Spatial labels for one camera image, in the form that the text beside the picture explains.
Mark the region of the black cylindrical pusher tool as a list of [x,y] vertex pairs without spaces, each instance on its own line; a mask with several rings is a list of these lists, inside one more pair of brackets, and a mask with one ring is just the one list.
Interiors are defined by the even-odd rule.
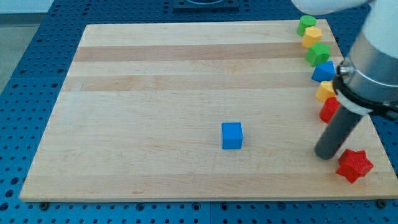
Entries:
[[363,115],[354,113],[344,106],[339,106],[316,143],[315,154],[323,160],[334,157],[362,118]]

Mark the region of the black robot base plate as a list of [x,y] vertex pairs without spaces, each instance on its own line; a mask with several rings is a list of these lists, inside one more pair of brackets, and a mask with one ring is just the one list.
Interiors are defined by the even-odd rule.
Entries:
[[173,11],[239,9],[238,0],[173,0]]

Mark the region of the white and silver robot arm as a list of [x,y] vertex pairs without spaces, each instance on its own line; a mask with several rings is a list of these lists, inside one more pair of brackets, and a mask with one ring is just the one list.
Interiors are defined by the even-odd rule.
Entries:
[[337,66],[333,89],[340,103],[315,154],[331,159],[367,114],[397,119],[397,1],[370,1],[361,31]]

